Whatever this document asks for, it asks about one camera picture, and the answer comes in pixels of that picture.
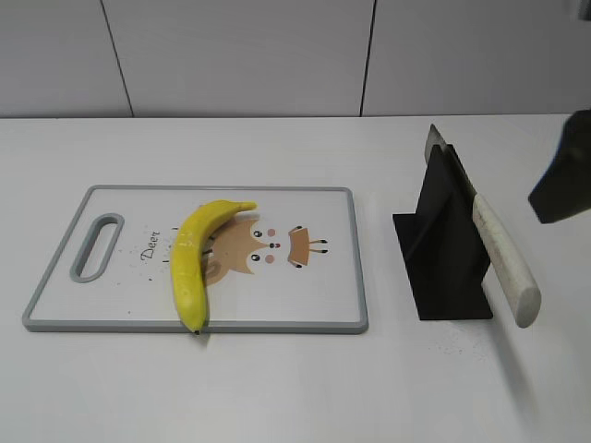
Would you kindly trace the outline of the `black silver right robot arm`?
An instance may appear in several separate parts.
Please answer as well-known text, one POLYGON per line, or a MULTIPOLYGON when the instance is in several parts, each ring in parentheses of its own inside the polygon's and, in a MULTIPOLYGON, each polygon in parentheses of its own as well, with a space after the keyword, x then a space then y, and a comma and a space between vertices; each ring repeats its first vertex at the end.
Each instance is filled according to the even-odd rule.
POLYGON ((553 160, 528 201, 542 224, 590 209, 590 109, 575 111, 563 124, 553 160))

